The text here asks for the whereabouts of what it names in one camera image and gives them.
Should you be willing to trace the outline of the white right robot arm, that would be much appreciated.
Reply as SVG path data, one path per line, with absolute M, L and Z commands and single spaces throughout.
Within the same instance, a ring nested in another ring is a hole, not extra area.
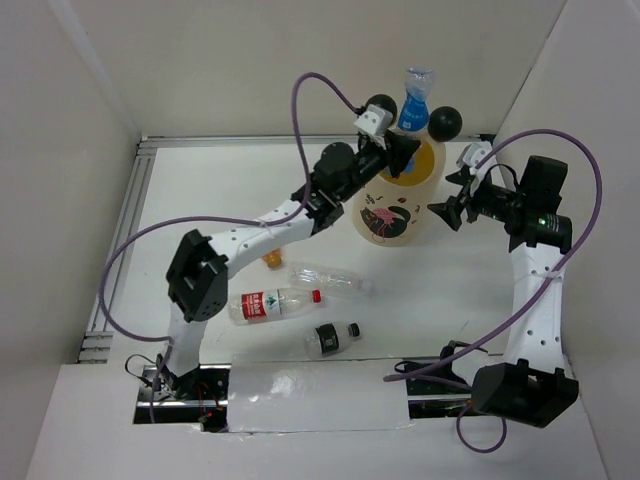
M 500 363 L 475 374 L 472 408 L 482 414 L 544 428 L 567 410 L 579 384 L 567 376 L 561 347 L 564 269 L 560 261 L 572 246 L 572 222 L 560 216 L 565 163 L 541 156 L 529 158 L 518 185 L 495 185 L 491 170 L 460 158 L 447 181 L 460 186 L 457 196 L 430 210 L 452 229 L 484 215 L 504 225 L 514 272 L 513 310 L 521 315 L 510 328 Z

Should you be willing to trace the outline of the red label plastic bottle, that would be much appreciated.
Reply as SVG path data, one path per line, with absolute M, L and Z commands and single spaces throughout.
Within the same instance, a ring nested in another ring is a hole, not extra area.
M 305 315 L 322 301 L 320 290 L 279 288 L 238 295 L 228 301 L 227 311 L 236 324 L 253 325 Z

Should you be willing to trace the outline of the aluminium frame rail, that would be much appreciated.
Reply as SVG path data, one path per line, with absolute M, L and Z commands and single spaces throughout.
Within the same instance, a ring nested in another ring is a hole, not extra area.
M 311 136 L 302 147 L 288 137 L 151 138 L 142 142 L 113 237 L 115 244 L 149 225 L 117 259 L 105 288 L 112 316 L 149 343 L 113 332 L 99 310 L 89 317 L 78 359 L 118 362 L 130 354 L 154 357 L 169 322 L 165 273 L 191 216 L 206 235 L 220 230 L 217 215 L 253 218 L 280 205 L 302 181 L 300 159 L 315 161 L 329 143 Z M 399 248 L 362 238 L 349 216 L 318 236 L 286 247 L 286 262 L 342 267 L 369 279 L 367 296 L 326 298 L 301 317 L 253 327 L 226 314 L 208 325 L 203 363 L 297 361 L 308 326 L 330 320 L 361 325 L 362 340 L 349 359 L 437 354 L 452 339 L 474 341 L 496 326 L 511 307 L 511 267 L 502 228 L 487 220 L 451 231 L 433 215 L 421 235 Z

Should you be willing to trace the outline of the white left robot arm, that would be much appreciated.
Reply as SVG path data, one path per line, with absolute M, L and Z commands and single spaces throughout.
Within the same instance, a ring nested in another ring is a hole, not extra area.
M 229 282 L 269 251 L 332 226 L 343 205 L 382 171 L 399 174 L 420 143 L 393 132 L 382 141 L 326 146 L 306 182 L 277 208 L 247 225 L 213 236 L 186 233 L 166 274 L 171 301 L 168 342 L 158 355 L 163 389 L 176 399 L 196 390 L 207 323 L 226 306 Z

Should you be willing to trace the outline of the clear unlabelled plastic bottle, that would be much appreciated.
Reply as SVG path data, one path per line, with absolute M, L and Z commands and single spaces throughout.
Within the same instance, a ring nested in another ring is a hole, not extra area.
M 367 296 L 373 289 L 372 282 L 358 273 L 305 262 L 291 263 L 288 279 L 294 287 L 337 297 Z

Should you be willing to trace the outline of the small orange plastic bottle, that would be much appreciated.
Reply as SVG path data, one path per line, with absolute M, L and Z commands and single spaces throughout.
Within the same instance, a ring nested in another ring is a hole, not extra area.
M 265 265 L 272 270 L 279 269 L 283 265 L 282 253 L 280 249 L 275 249 L 262 257 Z

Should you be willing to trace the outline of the blue label bottle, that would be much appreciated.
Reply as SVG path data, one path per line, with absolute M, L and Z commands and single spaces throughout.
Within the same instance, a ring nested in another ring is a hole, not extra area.
M 430 118 L 427 98 L 435 81 L 435 72 L 430 69 L 412 67 L 404 78 L 405 101 L 400 111 L 397 126 L 406 132 L 423 130 Z

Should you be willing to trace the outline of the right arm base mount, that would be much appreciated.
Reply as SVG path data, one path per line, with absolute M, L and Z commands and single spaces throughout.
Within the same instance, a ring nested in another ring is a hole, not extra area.
M 405 380 L 410 419 L 456 417 L 469 403 L 471 386 L 477 371 L 498 364 L 501 357 L 491 356 L 484 348 L 428 373 L 428 377 L 443 379 L 435 382 L 424 376 Z

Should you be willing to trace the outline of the cream bin with black ears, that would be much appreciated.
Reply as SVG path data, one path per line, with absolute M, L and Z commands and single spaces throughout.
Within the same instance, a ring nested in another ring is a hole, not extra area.
M 380 246 L 409 244 L 425 225 L 446 162 L 445 143 L 461 131 L 460 112 L 451 106 L 434 109 L 422 129 L 398 124 L 393 132 L 420 146 L 397 177 L 381 172 L 354 197 L 352 223 L 366 240 Z

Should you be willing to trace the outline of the black label small bottle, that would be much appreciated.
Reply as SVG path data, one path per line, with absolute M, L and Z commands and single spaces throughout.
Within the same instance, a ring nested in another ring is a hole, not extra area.
M 304 337 L 304 347 L 312 360 L 326 358 L 348 349 L 361 337 L 357 323 L 331 322 L 312 327 Z

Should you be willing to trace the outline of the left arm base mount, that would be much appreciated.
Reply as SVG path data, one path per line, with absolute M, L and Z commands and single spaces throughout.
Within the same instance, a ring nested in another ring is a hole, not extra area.
M 132 354 L 124 362 L 124 371 L 138 382 L 133 423 L 196 424 L 208 433 L 228 431 L 227 409 L 230 364 L 203 365 L 181 393 L 172 391 L 163 381 L 153 389 L 156 367 L 151 359 Z

